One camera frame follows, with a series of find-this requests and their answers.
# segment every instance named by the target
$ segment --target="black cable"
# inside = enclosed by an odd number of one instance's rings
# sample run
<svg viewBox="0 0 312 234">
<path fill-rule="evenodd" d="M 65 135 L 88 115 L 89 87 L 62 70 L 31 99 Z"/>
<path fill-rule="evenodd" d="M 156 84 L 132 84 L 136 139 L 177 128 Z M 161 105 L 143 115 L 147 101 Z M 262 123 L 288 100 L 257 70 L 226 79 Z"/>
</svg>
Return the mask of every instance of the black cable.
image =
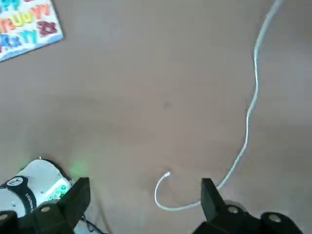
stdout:
<svg viewBox="0 0 312 234">
<path fill-rule="evenodd" d="M 91 233 L 93 231 L 96 231 L 96 232 L 98 232 L 100 234 L 108 234 L 108 233 L 102 232 L 100 228 L 98 228 L 95 224 L 93 224 L 89 220 L 87 220 L 86 215 L 83 215 L 81 217 L 81 221 L 84 222 L 87 225 L 87 228 L 88 228 L 89 232 L 91 232 Z"/>
</svg>

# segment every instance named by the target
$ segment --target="alphabet poster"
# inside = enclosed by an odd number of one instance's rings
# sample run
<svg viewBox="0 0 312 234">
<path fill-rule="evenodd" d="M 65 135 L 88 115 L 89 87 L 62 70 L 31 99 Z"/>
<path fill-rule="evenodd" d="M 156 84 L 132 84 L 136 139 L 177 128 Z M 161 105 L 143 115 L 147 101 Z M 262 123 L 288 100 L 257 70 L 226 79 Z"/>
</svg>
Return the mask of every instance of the alphabet poster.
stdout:
<svg viewBox="0 0 312 234">
<path fill-rule="evenodd" d="M 51 0 L 0 0 L 0 62 L 62 38 Z"/>
</svg>

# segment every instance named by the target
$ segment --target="white cable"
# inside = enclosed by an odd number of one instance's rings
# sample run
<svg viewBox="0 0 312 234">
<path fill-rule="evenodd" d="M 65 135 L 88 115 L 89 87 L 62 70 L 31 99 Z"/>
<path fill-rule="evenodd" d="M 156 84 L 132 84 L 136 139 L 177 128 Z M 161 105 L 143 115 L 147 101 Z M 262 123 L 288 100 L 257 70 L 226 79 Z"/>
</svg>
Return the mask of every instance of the white cable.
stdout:
<svg viewBox="0 0 312 234">
<path fill-rule="evenodd" d="M 258 92 L 259 92 L 259 81 L 258 81 L 258 63 L 257 63 L 257 59 L 258 59 L 258 51 L 259 48 L 262 44 L 263 38 L 265 36 L 265 33 L 272 21 L 273 16 L 276 14 L 276 12 L 278 11 L 280 5 L 282 4 L 283 0 L 275 0 L 272 7 L 270 8 L 269 12 L 266 14 L 264 22 L 261 26 L 259 35 L 257 37 L 257 40 L 255 42 L 255 46 L 253 49 L 253 65 L 254 65 L 254 81 L 255 81 L 255 87 L 254 87 L 254 94 L 253 94 L 253 99 L 250 102 L 249 108 L 247 110 L 246 113 L 246 133 L 245 133 L 245 141 L 243 144 L 243 147 L 241 148 L 241 150 L 239 151 L 239 154 L 237 155 L 232 167 L 230 168 L 230 170 L 228 171 L 228 173 L 225 175 L 225 177 L 223 178 L 223 180 L 221 181 L 221 183 L 217 186 L 218 189 L 221 189 L 223 187 L 223 185 L 227 182 L 227 180 L 230 178 L 232 172 L 234 171 L 237 163 L 239 162 L 240 158 L 242 157 L 242 155 L 244 154 L 247 144 L 248 144 L 248 135 L 249 135 L 249 118 L 250 118 L 250 114 L 252 112 L 252 110 L 254 109 L 254 105 L 255 102 L 257 101 L 258 98 Z M 155 203 L 156 205 L 165 210 L 165 211 L 182 211 L 188 208 L 192 208 L 192 207 L 196 207 L 198 205 L 200 205 L 200 200 L 194 203 L 190 203 L 188 205 L 185 206 L 180 206 L 180 207 L 166 207 L 161 205 L 158 201 L 157 201 L 157 190 L 158 187 L 160 185 L 160 183 L 163 181 L 164 178 L 170 176 L 170 172 L 166 172 L 158 181 L 158 183 L 155 186 L 155 191 L 154 191 L 154 199 L 155 199 Z"/>
</svg>

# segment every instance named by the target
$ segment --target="beige floor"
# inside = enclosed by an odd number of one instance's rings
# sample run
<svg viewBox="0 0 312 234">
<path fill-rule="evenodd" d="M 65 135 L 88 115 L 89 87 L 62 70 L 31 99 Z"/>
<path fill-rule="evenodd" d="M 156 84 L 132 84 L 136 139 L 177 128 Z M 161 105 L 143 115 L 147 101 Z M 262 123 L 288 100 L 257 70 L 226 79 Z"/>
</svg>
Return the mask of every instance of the beige floor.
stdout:
<svg viewBox="0 0 312 234">
<path fill-rule="evenodd" d="M 89 176 L 114 234 L 191 233 L 244 137 L 252 49 L 272 0 L 55 0 L 66 39 L 0 64 L 1 180 L 49 153 Z M 286 0 L 259 57 L 250 144 L 225 199 L 312 229 L 312 2 Z"/>
</svg>

